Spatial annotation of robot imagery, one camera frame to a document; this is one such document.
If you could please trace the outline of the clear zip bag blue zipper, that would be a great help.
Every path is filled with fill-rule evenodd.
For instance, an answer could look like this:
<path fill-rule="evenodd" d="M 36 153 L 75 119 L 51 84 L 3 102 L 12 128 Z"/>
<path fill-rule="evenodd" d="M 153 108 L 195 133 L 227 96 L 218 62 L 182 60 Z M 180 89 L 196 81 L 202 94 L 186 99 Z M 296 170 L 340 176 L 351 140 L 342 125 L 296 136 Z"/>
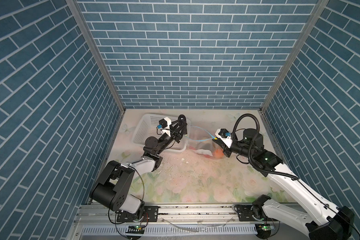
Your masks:
<path fill-rule="evenodd" d="M 205 129 L 190 126 L 187 135 L 187 147 L 195 154 L 208 159 L 222 159 L 223 150 L 213 140 L 216 137 Z"/>

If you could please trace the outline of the dark toy eggplant green stem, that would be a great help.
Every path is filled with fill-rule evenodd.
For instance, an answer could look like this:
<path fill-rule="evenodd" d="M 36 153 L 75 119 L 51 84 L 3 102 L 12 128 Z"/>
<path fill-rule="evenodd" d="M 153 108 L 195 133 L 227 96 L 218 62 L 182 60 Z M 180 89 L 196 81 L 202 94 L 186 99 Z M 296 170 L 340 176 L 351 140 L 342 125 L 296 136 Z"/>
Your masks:
<path fill-rule="evenodd" d="M 211 144 L 208 143 L 200 143 L 197 147 L 196 147 L 196 151 L 206 154 L 206 152 L 212 152 L 213 150 L 213 146 Z"/>

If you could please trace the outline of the orange toy tangerine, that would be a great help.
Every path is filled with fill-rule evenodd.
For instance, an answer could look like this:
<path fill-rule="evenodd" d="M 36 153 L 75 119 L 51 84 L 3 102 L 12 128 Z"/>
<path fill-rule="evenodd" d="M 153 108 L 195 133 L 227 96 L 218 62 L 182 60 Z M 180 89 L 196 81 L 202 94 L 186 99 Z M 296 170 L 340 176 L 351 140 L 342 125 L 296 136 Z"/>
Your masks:
<path fill-rule="evenodd" d="M 213 152 L 213 156 L 215 159 L 222 159 L 225 155 L 223 153 L 223 150 L 221 149 L 216 149 L 214 152 Z"/>

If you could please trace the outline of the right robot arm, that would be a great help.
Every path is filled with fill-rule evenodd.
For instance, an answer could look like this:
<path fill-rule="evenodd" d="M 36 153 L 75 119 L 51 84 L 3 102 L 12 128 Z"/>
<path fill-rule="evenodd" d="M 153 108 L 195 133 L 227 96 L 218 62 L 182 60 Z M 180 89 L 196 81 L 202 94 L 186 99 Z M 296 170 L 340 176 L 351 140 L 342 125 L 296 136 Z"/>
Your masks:
<path fill-rule="evenodd" d="M 303 209 L 300 212 L 261 195 L 252 203 L 257 221 L 276 219 L 308 236 L 311 240 L 347 240 L 351 237 L 355 214 L 348 207 L 339 208 L 300 180 L 274 153 L 265 150 L 263 136 L 246 129 L 241 141 L 233 140 L 226 129 L 217 129 L 213 141 L 226 157 L 232 153 L 248 158 L 259 172 L 287 192 Z"/>

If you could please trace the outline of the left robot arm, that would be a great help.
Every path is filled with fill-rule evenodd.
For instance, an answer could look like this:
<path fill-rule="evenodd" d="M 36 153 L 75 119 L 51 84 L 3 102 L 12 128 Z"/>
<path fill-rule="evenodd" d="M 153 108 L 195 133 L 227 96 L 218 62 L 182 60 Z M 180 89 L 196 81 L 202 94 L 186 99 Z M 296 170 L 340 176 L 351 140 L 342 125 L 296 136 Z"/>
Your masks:
<path fill-rule="evenodd" d="M 157 125 L 160 137 L 148 137 L 143 147 L 142 157 L 132 163 L 107 163 L 90 191 L 90 198 L 113 212 L 124 211 L 137 215 L 144 212 L 144 201 L 129 194 L 134 179 L 159 168 L 163 158 L 161 153 L 170 149 L 174 143 L 180 143 L 188 134 L 188 123 L 185 115 L 179 115 L 172 121 L 165 117 Z"/>

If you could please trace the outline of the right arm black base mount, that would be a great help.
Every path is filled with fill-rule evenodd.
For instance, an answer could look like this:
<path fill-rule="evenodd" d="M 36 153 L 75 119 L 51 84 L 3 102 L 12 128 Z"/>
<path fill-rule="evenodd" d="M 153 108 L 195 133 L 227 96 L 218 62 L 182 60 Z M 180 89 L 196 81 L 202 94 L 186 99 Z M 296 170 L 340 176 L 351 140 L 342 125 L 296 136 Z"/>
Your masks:
<path fill-rule="evenodd" d="M 236 212 L 240 222 L 265 222 L 278 221 L 266 215 L 264 210 L 265 205 L 234 205 L 233 210 Z"/>

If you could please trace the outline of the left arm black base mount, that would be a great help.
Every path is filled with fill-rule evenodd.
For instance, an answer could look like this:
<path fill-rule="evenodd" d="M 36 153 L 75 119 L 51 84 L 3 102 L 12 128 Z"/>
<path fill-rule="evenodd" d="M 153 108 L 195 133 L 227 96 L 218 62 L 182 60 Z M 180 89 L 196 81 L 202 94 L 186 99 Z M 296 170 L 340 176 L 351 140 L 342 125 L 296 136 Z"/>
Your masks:
<path fill-rule="evenodd" d="M 118 223 L 137 222 L 157 222 L 159 214 L 159 206 L 144 206 L 140 207 L 136 213 L 127 211 L 118 211 Z"/>

